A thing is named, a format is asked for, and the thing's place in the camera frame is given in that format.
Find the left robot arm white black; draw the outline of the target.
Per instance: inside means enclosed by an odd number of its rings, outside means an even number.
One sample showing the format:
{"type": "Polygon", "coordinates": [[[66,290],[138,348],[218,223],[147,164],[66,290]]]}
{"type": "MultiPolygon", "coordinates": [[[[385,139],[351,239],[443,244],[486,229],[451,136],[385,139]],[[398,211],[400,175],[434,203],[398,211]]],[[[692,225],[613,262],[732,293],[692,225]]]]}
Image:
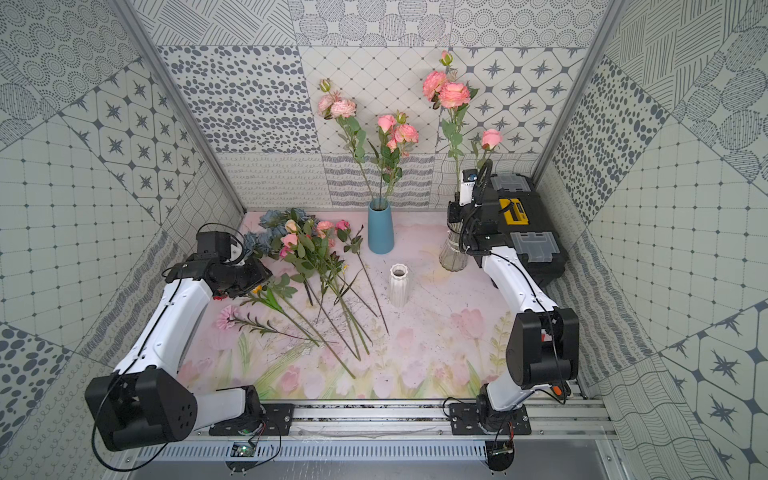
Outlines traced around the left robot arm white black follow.
{"type": "Polygon", "coordinates": [[[158,306],[128,354],[86,388],[94,436],[112,452],[179,442],[216,424],[238,430],[262,421],[254,387],[196,395],[178,378],[209,304],[243,296],[271,276],[228,231],[199,232],[196,241],[196,251],[168,269],[158,306]]]}

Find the pink rose single stem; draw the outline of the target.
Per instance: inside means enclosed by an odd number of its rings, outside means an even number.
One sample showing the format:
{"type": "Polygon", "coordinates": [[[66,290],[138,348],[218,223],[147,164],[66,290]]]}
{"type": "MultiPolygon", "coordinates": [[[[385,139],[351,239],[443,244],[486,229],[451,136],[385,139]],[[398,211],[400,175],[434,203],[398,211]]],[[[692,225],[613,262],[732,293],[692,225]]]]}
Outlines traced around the pink rose single stem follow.
{"type": "Polygon", "coordinates": [[[372,143],[370,146],[373,148],[374,163],[379,171],[379,198],[380,204],[385,203],[390,184],[394,178],[395,170],[395,153],[397,150],[397,143],[394,140],[393,134],[397,121],[394,115],[388,114],[380,116],[377,119],[377,136],[379,145],[375,147],[372,143]]]}

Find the pink carnation spray stem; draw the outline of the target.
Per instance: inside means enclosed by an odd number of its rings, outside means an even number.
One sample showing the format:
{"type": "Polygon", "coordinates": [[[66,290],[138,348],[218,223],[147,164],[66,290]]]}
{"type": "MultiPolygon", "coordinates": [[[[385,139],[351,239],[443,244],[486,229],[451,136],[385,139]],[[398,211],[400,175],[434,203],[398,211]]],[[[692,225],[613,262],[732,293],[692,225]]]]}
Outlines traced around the pink carnation spray stem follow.
{"type": "Polygon", "coordinates": [[[334,90],[329,78],[321,79],[318,87],[322,93],[317,102],[318,115],[324,120],[334,121],[338,125],[339,136],[343,140],[344,148],[358,165],[368,193],[371,199],[374,199],[373,190],[364,168],[367,134],[357,120],[357,104],[344,97],[338,90],[334,90]]]}

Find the large pink peony spray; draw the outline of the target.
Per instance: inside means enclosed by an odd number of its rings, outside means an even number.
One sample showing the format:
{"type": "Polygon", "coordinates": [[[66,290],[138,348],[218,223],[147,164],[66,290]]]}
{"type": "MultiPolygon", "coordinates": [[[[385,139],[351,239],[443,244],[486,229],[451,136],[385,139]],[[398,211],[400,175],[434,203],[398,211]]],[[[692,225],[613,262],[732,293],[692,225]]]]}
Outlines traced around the large pink peony spray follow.
{"type": "Polygon", "coordinates": [[[470,101],[477,95],[478,89],[458,81],[455,69],[452,69],[453,56],[444,50],[441,52],[439,63],[443,69],[429,73],[422,83],[425,98],[435,110],[442,110],[446,117],[440,122],[444,138],[449,145],[448,157],[452,158],[455,167],[457,184],[461,183],[461,161],[464,153],[463,144],[464,117],[470,101]]]}

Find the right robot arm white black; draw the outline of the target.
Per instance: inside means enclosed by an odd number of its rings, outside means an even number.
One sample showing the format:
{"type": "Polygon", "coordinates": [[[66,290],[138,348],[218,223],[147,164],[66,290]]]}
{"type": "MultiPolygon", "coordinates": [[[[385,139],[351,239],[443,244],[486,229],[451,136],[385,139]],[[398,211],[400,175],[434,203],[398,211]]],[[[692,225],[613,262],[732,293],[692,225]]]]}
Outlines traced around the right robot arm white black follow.
{"type": "Polygon", "coordinates": [[[526,270],[514,247],[512,226],[521,220],[515,199],[493,187],[493,162],[466,169],[459,193],[449,203],[448,220],[458,222],[457,250],[473,258],[490,277],[510,311],[512,322],[504,369],[483,385],[476,399],[477,423],[488,433],[510,431],[524,417],[524,402],[542,392],[564,405],[568,382],[578,375],[579,318],[560,308],[526,270]]]}

